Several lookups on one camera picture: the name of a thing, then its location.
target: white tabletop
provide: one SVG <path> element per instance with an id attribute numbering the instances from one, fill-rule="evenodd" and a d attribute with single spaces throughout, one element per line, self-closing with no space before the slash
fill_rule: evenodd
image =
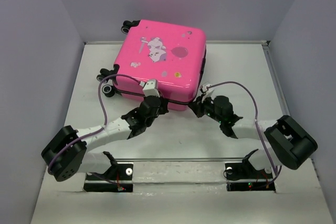
<path id="1" fill-rule="evenodd" d="M 111 69 L 121 45 L 86 45 L 72 94 L 66 125 L 74 129 L 99 125 L 103 115 L 97 98 L 96 75 Z M 261 45 L 207 45 L 202 82 L 238 81 L 254 95 L 259 119 L 282 116 L 276 88 Z M 254 117 L 248 94 L 229 84 L 214 95 L 230 98 L 236 114 Z M 139 102 L 103 97 L 110 120 Z M 243 157 L 262 148 L 254 140 L 227 138 L 210 118 L 197 119 L 188 110 L 159 117 L 147 131 L 131 140 L 96 149 L 116 158 Z M 75 223 L 332 223 L 310 160 L 297 171 L 284 168 L 277 193 L 227 192 L 225 186 L 143 186 L 134 193 L 85 193 L 84 174 L 58 183 L 46 175 L 32 224 Z"/>

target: white wall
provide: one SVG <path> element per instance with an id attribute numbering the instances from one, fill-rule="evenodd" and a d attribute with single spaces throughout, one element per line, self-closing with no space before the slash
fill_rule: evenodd
<path id="1" fill-rule="evenodd" d="M 62 0 L 84 41 L 123 40 L 125 19 L 197 26 L 209 40 L 271 40 L 294 0 Z"/>
<path id="2" fill-rule="evenodd" d="M 27 224 L 83 43 L 61 0 L 0 0 L 0 223 Z"/>
<path id="3" fill-rule="evenodd" d="M 336 0 L 295 0 L 270 44 L 290 113 L 319 144 L 314 159 L 336 222 Z"/>

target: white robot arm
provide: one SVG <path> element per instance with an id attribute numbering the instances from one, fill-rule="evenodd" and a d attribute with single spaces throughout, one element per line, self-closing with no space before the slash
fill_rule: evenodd
<path id="1" fill-rule="evenodd" d="M 91 150 L 114 141 L 127 140 L 143 133 L 155 118 L 168 112 L 168 101 L 160 96 L 157 81 L 142 84 L 144 101 L 138 108 L 108 123 L 105 126 L 74 130 L 63 127 L 42 151 L 49 173 L 56 181 L 64 181 L 75 173 L 97 173 L 103 176 L 118 169 L 118 163 L 108 152 L 90 153 Z M 211 98 L 213 89 L 201 87 L 202 94 L 189 104 L 200 118 L 209 116 L 220 124 L 221 131 L 232 138 L 260 140 L 260 133 L 271 148 L 268 151 L 253 150 L 227 174 L 228 180 L 251 178 L 251 174 L 270 169 L 271 157 L 275 166 L 285 165 L 297 169 L 316 149 L 314 139 L 290 116 L 278 120 L 258 121 L 243 119 L 233 112 L 233 106 L 224 96 Z"/>

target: pink suitcase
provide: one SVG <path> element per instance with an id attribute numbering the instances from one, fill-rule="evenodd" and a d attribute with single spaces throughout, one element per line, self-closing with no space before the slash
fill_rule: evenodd
<path id="1" fill-rule="evenodd" d="M 205 66 L 206 38 L 198 28 L 149 20 L 125 21 L 121 28 L 127 37 L 122 44 L 114 69 L 101 70 L 97 79 L 111 73 L 122 73 L 140 81 L 156 79 L 159 90 L 169 100 L 168 108 L 185 110 L 193 101 Z M 134 81 L 117 77 L 111 92 L 123 97 L 143 100 L 142 87 Z"/>

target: red wire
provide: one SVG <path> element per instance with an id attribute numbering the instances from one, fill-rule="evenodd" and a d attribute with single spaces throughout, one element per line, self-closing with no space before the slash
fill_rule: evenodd
<path id="1" fill-rule="evenodd" d="M 258 179 L 259 179 L 259 175 L 257 175 L 257 180 L 255 181 L 255 183 L 258 182 Z M 249 186 L 249 187 L 250 187 L 250 186 Z M 250 191 L 252 191 L 252 187 L 253 187 L 253 186 L 250 187 Z"/>
<path id="2" fill-rule="evenodd" d="M 268 178 L 267 178 L 267 175 L 266 175 L 264 172 L 261 172 L 261 174 L 265 177 L 265 179 L 266 179 L 266 186 L 268 186 Z"/>
<path id="3" fill-rule="evenodd" d="M 118 188 L 120 187 L 120 184 L 119 184 L 119 173 L 117 173 L 117 187 Z"/>

